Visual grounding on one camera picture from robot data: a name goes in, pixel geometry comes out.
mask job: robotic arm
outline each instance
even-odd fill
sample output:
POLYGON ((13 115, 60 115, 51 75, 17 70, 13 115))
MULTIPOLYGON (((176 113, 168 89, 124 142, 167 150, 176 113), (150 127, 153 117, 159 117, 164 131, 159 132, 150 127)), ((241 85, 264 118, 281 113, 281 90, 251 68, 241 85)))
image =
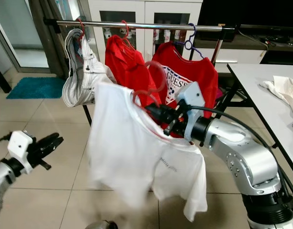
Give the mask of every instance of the robotic arm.
POLYGON ((29 174, 38 165, 45 169, 51 166, 43 158, 53 152, 62 143, 63 138, 58 133, 53 133, 40 141, 25 131, 14 131, 4 137, 8 144, 10 159, 0 161, 0 211, 2 199, 7 189, 21 174, 29 174))
POLYGON ((197 82, 183 87, 176 101, 175 110, 155 104, 146 109, 168 124, 166 135, 174 132, 188 141, 197 139, 226 163, 242 194, 250 228, 293 229, 293 197, 282 189, 282 177, 271 152, 256 143, 242 126, 207 119, 203 111, 190 109, 205 104, 197 82))

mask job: white table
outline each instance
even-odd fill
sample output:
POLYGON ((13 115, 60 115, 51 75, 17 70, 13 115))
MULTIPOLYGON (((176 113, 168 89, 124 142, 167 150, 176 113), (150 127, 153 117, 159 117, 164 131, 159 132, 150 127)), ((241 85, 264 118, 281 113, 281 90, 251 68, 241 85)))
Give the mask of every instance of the white table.
POLYGON ((252 101, 252 106, 270 132, 276 145, 293 170, 293 113, 289 105, 267 89, 259 86, 262 81, 273 81, 273 75, 293 78, 293 66, 271 64, 229 64, 230 72, 238 79, 224 105, 225 110, 239 86, 252 101))

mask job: glass door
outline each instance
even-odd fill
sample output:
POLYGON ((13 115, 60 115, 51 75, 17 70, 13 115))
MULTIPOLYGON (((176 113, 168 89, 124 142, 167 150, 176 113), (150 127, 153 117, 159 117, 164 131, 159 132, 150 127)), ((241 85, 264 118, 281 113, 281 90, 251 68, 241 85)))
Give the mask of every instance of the glass door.
MULTIPOLYGON (((156 24, 197 24, 201 3, 187 2, 146 2, 146 22, 156 24)), ((184 42, 193 31, 179 30, 146 30, 145 61, 152 59, 160 44, 169 41, 184 42)), ((183 46, 176 46, 179 53, 189 60, 190 51, 183 46)))
MULTIPOLYGON (((114 21, 144 23, 144 1, 120 1, 120 0, 89 0, 90 14, 93 21, 114 21)), ((107 39, 112 35, 125 36, 124 29, 94 27, 94 36, 98 47, 100 61, 105 62, 105 48, 107 39)), ((130 29, 129 42, 144 56, 144 30, 130 29)))
POLYGON ((19 72, 49 72, 47 58, 25 0, 0 0, 0 41, 19 72))

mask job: white cloth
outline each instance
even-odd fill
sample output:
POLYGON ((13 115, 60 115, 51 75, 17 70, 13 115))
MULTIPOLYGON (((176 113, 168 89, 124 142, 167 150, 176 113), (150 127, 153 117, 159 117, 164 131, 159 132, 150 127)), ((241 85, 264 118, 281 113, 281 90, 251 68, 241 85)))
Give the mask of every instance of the white cloth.
POLYGON ((187 199, 184 214, 193 221, 196 212, 207 210, 204 158, 185 139, 165 136, 133 104, 132 92, 116 84, 95 87, 87 144, 91 182, 109 186, 134 208, 144 204, 153 183, 159 199, 176 195, 187 199))
POLYGON ((77 40, 81 34, 80 29, 73 29, 65 39, 69 77, 63 86, 63 100, 69 107, 93 104, 93 89, 97 82, 116 83, 112 71, 97 60, 85 36, 82 38, 82 48, 80 47, 77 40))
POLYGON ((275 96, 290 105, 293 111, 293 79, 274 75, 274 82, 263 81, 260 86, 269 89, 275 96))

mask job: curtain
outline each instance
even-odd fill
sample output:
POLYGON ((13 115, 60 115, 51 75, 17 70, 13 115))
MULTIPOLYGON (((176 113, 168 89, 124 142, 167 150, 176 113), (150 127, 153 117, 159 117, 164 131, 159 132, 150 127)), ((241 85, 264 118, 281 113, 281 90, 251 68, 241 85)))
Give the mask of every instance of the curtain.
MULTIPOLYGON (((68 64, 65 62, 63 47, 52 26, 47 26, 43 18, 62 20, 54 0, 29 0, 32 18, 41 39, 51 73, 66 79, 68 64)), ((63 40, 67 33, 65 27, 60 27, 63 40)))

